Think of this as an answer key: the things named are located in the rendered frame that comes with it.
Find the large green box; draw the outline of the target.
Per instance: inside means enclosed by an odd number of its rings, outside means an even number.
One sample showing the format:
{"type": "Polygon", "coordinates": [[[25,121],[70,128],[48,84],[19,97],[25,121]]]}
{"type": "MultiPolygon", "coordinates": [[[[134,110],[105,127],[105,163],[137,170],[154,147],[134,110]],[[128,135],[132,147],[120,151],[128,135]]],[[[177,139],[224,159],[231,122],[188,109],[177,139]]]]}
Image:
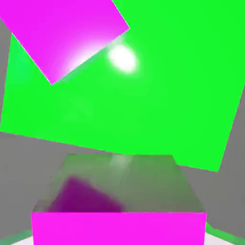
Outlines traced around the large green box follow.
{"type": "Polygon", "coordinates": [[[51,85],[11,38],[0,131],[217,171],[245,84],[245,0],[115,0],[130,30],[51,85]]]}

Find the small magenta cube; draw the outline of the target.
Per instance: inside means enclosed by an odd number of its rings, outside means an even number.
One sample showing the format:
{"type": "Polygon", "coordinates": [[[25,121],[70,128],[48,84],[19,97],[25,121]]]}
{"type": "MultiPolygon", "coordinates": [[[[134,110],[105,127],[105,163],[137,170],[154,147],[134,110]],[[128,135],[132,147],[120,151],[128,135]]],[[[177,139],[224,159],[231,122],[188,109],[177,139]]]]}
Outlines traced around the small magenta cube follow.
{"type": "Polygon", "coordinates": [[[0,0],[0,19],[50,84],[129,30],[112,0],[0,0]]]}
{"type": "Polygon", "coordinates": [[[31,213],[34,245],[204,245],[206,211],[170,155],[68,155],[31,213]]]}

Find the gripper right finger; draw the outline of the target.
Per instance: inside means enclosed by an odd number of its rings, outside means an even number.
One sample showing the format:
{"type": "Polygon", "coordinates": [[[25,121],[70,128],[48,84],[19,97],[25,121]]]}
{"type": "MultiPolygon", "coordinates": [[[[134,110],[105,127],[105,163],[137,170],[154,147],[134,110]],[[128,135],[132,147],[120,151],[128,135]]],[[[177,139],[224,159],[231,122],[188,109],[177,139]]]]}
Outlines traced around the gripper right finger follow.
{"type": "Polygon", "coordinates": [[[214,229],[206,223],[204,245],[245,245],[245,239],[214,229]]]}

